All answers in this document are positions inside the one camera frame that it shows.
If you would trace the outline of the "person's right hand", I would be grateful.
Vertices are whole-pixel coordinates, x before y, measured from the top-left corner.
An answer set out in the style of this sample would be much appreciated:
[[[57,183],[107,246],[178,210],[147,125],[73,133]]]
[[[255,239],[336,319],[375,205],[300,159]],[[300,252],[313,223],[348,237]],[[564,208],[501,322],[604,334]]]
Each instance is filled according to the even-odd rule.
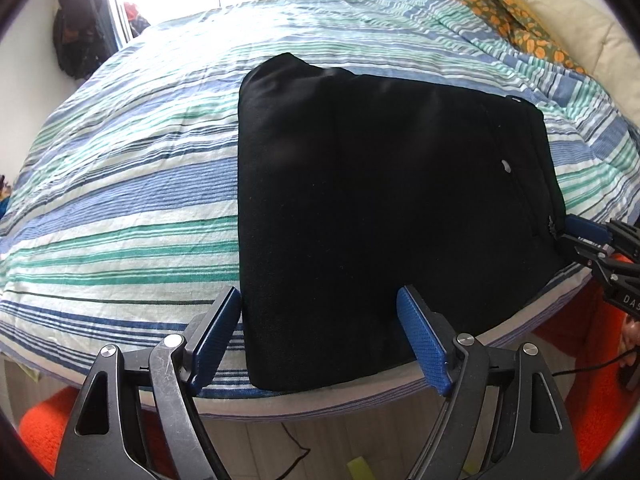
[[[622,357],[618,370],[618,381],[629,391],[634,390],[639,382],[639,344],[639,320],[631,315],[626,315],[618,346],[618,353]]]

